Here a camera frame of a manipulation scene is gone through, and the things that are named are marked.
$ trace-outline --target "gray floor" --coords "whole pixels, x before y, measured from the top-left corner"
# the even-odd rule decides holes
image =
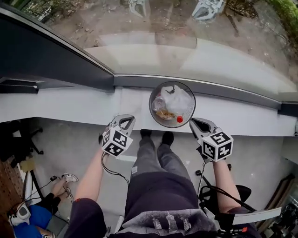
[[[34,119],[32,125],[33,129],[39,126],[43,128],[43,133],[34,137],[36,146],[44,151],[44,155],[34,154],[39,185],[45,185],[51,176],[60,176],[64,172],[73,173],[81,179],[98,148],[98,134],[104,127],[42,118]],[[163,132],[153,132],[152,139],[156,146],[160,144],[162,134]],[[141,139],[139,131],[134,131],[131,137],[134,139],[133,144],[125,154],[136,156]],[[258,210],[266,206],[279,181],[295,167],[294,163],[280,157],[282,142],[283,138],[280,137],[234,137],[233,154],[227,158],[227,162],[232,165],[231,173],[235,183],[252,189],[247,203]],[[172,150],[187,167],[195,188],[199,182],[195,171],[202,169],[203,163],[196,148],[196,140],[192,134],[175,133]],[[112,157],[107,163],[109,169],[120,172],[127,178],[132,165],[132,162],[119,161]],[[214,183],[211,163],[205,168],[205,176]],[[70,188],[75,194],[77,184],[71,184]],[[50,192],[50,189],[51,185],[45,187],[44,194]],[[126,193],[127,184],[124,179],[104,173],[98,203],[107,214],[106,219],[114,220],[113,215],[124,213]],[[61,204],[60,215],[69,217],[70,208],[70,202]]]

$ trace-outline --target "red bottle cap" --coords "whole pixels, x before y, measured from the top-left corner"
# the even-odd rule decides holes
[[[178,116],[177,117],[177,122],[179,122],[179,123],[183,122],[183,117],[182,116]]]

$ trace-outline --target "white plastic bag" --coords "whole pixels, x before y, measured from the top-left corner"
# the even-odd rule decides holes
[[[176,116],[183,115],[191,103],[189,94],[177,85],[163,87],[161,97],[165,102],[166,109]]]

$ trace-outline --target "black and white marker cube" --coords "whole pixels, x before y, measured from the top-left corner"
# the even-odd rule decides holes
[[[106,153],[117,157],[126,151],[133,139],[111,127],[103,134],[102,149]]]
[[[202,152],[211,160],[217,162],[232,154],[234,139],[224,132],[202,138]]]

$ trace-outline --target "dirt ground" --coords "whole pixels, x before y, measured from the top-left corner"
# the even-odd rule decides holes
[[[196,38],[211,40],[252,55],[298,82],[298,59],[278,16],[263,0],[254,5],[257,18],[226,11],[237,29],[224,13],[213,20],[194,20],[191,14],[197,1],[181,0],[179,5],[179,0],[147,0],[143,18],[120,1],[125,0],[87,0],[72,15],[57,14],[47,24],[82,48],[102,46],[102,35],[132,31],[154,32],[159,45],[195,48]],[[173,40],[176,36],[187,40]]]

